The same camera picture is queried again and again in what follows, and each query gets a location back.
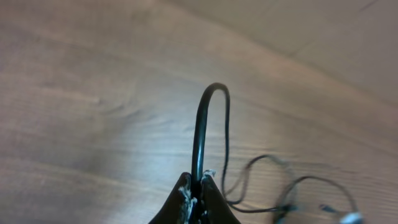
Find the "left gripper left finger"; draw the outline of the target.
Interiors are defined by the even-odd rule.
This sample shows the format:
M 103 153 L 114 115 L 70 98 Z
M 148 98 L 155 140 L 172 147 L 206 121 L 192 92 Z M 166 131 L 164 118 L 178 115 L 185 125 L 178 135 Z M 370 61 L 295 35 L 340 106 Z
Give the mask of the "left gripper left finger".
M 162 208 L 149 224 L 189 223 L 192 213 L 191 174 L 183 172 Z

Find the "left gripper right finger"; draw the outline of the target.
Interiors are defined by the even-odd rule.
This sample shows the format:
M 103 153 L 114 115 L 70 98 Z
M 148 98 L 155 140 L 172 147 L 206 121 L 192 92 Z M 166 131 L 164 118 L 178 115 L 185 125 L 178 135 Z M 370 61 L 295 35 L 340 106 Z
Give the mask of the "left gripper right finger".
M 201 181 L 201 201 L 204 223 L 209 224 L 240 224 L 220 190 L 210 175 L 204 175 Z

